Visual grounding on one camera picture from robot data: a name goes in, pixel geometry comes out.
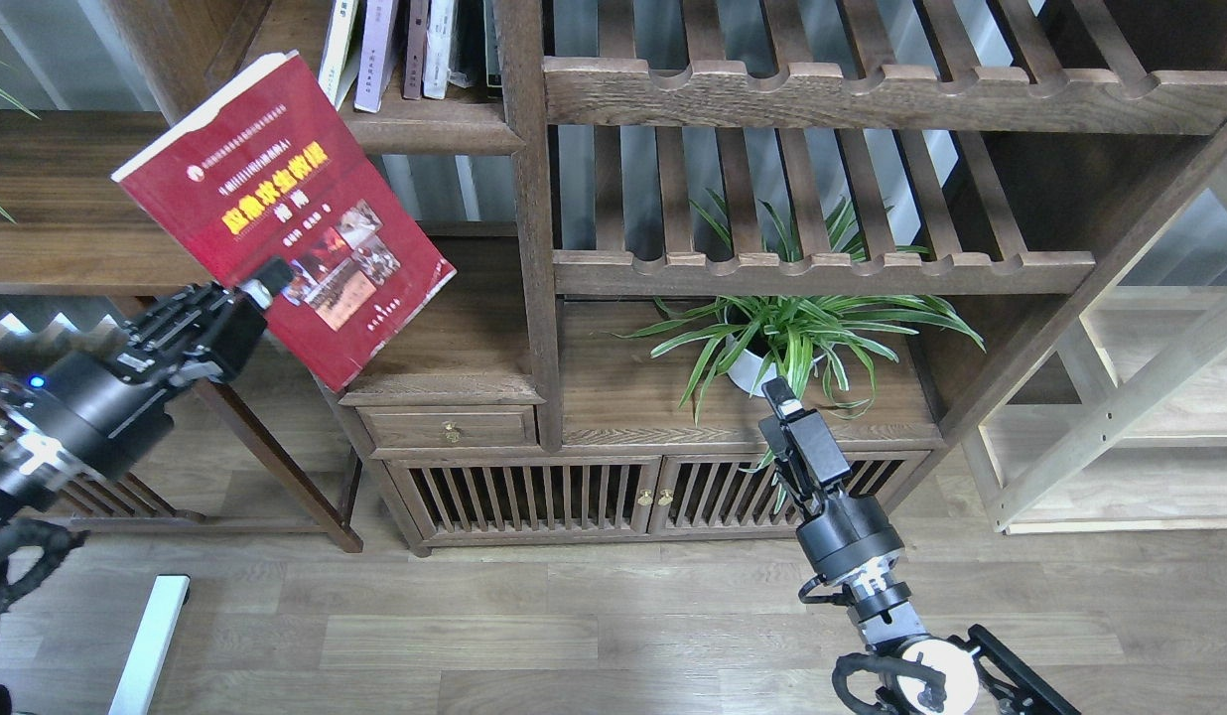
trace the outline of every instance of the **cabinet door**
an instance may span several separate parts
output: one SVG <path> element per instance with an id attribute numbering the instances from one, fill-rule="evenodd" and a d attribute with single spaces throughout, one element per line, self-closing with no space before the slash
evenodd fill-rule
<path id="1" fill-rule="evenodd" d="M 432 546 L 564 543 L 648 532 L 660 459 L 388 462 Z"/>
<path id="2" fill-rule="evenodd" d="M 849 454 L 853 475 L 848 492 L 872 497 L 896 486 L 925 451 Z M 667 456 L 658 480 L 650 535 L 793 533 L 804 518 L 790 498 L 782 497 L 773 466 L 755 470 L 760 456 Z"/>

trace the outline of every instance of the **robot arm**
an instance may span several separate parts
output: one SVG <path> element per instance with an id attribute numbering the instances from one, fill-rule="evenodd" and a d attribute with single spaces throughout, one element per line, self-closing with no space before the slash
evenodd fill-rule
<path id="1" fill-rule="evenodd" d="M 983 682 L 1002 715 L 1076 715 L 983 625 L 968 629 L 968 641 L 928 633 L 909 602 L 912 589 L 892 573 L 904 543 L 877 499 L 845 492 L 850 465 L 825 418 L 805 410 L 784 379 L 769 381 L 763 394 L 772 417 L 760 422 L 760 430 L 777 459 L 780 484 L 804 515 L 795 535 L 817 574 L 799 590 L 799 601 L 847 607 L 865 644 L 864 655 L 844 655 L 834 667 L 834 692 L 844 705 L 861 715 L 962 715 Z M 839 591 L 814 594 L 818 587 Z M 985 657 L 1010 681 L 991 675 L 980 662 Z M 881 678 L 874 705 L 848 688 L 858 671 Z"/>

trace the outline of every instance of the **book spine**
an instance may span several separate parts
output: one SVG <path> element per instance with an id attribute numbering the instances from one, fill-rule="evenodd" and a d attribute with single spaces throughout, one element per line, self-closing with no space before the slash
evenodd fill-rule
<path id="1" fill-rule="evenodd" d="M 378 112 L 383 87 L 393 75 L 398 58 L 394 29 L 400 0 L 367 0 L 366 23 L 362 31 L 362 66 L 358 70 L 358 91 L 353 108 Z"/>
<path id="2" fill-rule="evenodd" d="M 358 12 L 358 0 L 335 0 L 335 5 L 331 6 L 331 20 L 326 23 L 326 42 L 323 44 L 323 60 L 318 67 L 318 86 L 323 87 L 323 93 L 333 104 L 341 88 L 341 72 L 345 71 L 345 60 L 350 54 L 356 12 Z"/>
<path id="3" fill-rule="evenodd" d="M 406 60 L 401 96 L 420 99 L 423 96 L 423 44 L 428 38 L 428 0 L 410 0 L 406 22 Z"/>
<path id="4" fill-rule="evenodd" d="M 450 26 L 455 23 L 455 0 L 433 0 L 428 9 L 428 47 L 423 50 L 423 96 L 445 99 L 450 80 Z"/>

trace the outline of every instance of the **book cover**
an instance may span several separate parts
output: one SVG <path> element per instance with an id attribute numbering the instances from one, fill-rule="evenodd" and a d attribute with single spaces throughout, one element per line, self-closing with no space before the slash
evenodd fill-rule
<path id="1" fill-rule="evenodd" d="M 335 390 L 455 275 L 294 53 L 255 60 L 110 178 L 221 285 L 287 261 L 269 330 Z"/>
<path id="2" fill-rule="evenodd" d="M 398 5 L 401 0 L 367 0 L 362 29 L 362 65 L 353 108 L 378 112 L 383 90 L 398 64 Z"/>
<path id="3" fill-rule="evenodd" d="M 406 59 L 402 63 L 401 97 L 423 96 L 423 44 L 428 38 L 428 0 L 410 0 L 406 20 Z"/>
<path id="4" fill-rule="evenodd" d="M 450 81 L 450 33 L 455 26 L 455 0 L 432 0 L 428 5 L 428 39 L 423 49 L 423 96 L 445 99 Z"/>
<path id="5" fill-rule="evenodd" d="M 341 78 L 345 77 L 345 64 L 350 59 L 353 32 L 358 18 L 361 0 L 335 0 L 331 5 L 331 17 L 326 22 L 326 39 L 323 43 L 323 60 L 318 66 L 318 86 L 333 104 L 340 107 Z"/>

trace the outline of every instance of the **white book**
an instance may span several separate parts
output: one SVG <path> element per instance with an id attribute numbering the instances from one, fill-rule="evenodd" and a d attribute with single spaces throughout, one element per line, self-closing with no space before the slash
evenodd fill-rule
<path id="1" fill-rule="evenodd" d="M 341 93 L 341 78 L 345 76 L 345 64 L 350 59 L 350 45 L 353 44 L 353 22 L 360 4 L 361 0 L 335 0 L 331 5 L 331 18 L 326 23 L 323 63 L 318 67 L 318 86 L 323 87 L 326 99 L 335 107 L 340 107 L 336 99 Z"/>
<path id="2" fill-rule="evenodd" d="M 423 96 L 445 99 L 450 81 L 450 33 L 455 28 L 455 0 L 428 5 L 428 45 L 423 53 Z"/>

